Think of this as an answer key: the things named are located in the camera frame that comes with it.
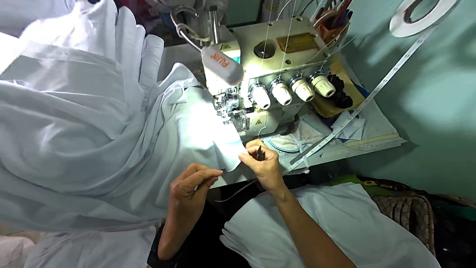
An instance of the brown patterned fabric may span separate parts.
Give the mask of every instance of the brown patterned fabric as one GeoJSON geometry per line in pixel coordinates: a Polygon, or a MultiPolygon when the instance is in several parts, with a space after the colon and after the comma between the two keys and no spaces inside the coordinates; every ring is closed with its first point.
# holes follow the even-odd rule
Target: brown patterned fabric
{"type": "Polygon", "coordinates": [[[435,255],[433,213],[424,196],[373,196],[380,212],[412,233],[435,255]]]}

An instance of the roll of tape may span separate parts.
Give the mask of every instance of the roll of tape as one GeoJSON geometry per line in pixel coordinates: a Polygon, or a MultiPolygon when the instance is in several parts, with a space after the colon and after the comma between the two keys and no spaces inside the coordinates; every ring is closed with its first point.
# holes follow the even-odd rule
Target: roll of tape
{"type": "Polygon", "coordinates": [[[459,0],[439,0],[433,9],[421,18],[411,20],[410,15],[423,0],[404,0],[390,21],[390,32],[396,37],[415,35],[438,23],[459,0]]]}

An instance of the green wall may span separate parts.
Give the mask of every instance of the green wall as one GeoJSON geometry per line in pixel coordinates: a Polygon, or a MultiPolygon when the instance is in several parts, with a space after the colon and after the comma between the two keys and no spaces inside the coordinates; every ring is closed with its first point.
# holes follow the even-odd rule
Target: green wall
{"type": "MultiPolygon", "coordinates": [[[[355,0],[343,49],[373,89],[416,37],[388,23],[401,0],[355,0]]],[[[408,143],[345,160],[359,175],[476,200],[476,1],[462,0],[376,97],[408,143]]]]}

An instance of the yellow warning label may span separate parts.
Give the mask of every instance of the yellow warning label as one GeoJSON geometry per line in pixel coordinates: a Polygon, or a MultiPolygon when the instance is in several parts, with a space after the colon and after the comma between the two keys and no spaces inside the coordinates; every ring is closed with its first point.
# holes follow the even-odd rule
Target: yellow warning label
{"type": "Polygon", "coordinates": [[[231,49],[230,45],[228,45],[228,44],[226,44],[226,43],[224,43],[224,44],[221,45],[220,50],[228,50],[228,49],[231,49]]]}

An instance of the measuring tape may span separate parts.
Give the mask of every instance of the measuring tape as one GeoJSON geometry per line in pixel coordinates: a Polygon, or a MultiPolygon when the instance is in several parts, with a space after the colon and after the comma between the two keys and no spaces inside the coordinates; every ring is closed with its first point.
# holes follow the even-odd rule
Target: measuring tape
{"type": "Polygon", "coordinates": [[[348,125],[350,123],[350,121],[352,121],[352,119],[354,119],[365,108],[365,106],[367,106],[367,104],[377,95],[377,93],[379,93],[380,90],[382,90],[382,88],[397,73],[397,71],[400,70],[400,68],[402,68],[403,64],[405,64],[405,62],[410,58],[410,56],[413,55],[413,53],[415,53],[415,51],[417,51],[417,49],[421,46],[421,44],[433,33],[433,31],[436,29],[437,25],[438,24],[432,25],[428,29],[424,30],[421,33],[420,37],[415,41],[415,43],[413,43],[413,45],[408,49],[408,51],[403,55],[403,57],[395,64],[395,66],[393,66],[393,68],[387,73],[387,75],[384,77],[384,79],[382,79],[382,81],[380,81],[380,83],[378,83],[378,85],[369,94],[369,96],[364,100],[364,102],[357,109],[355,109],[355,111],[341,125],[334,128],[334,131],[332,131],[332,133],[329,136],[327,136],[317,146],[315,146],[309,152],[307,152],[305,154],[305,156],[304,155],[303,156],[297,156],[296,158],[294,158],[293,161],[296,160],[296,159],[297,159],[297,161],[294,164],[292,164],[289,168],[287,168],[283,172],[283,175],[289,173],[291,170],[295,169],[299,164],[301,164],[304,161],[304,157],[310,157],[311,155],[313,155],[314,153],[319,151],[319,149],[324,147],[328,142],[330,142],[330,140],[335,138],[337,136],[337,134],[339,134],[344,129],[344,127],[346,125],[348,125]]]}

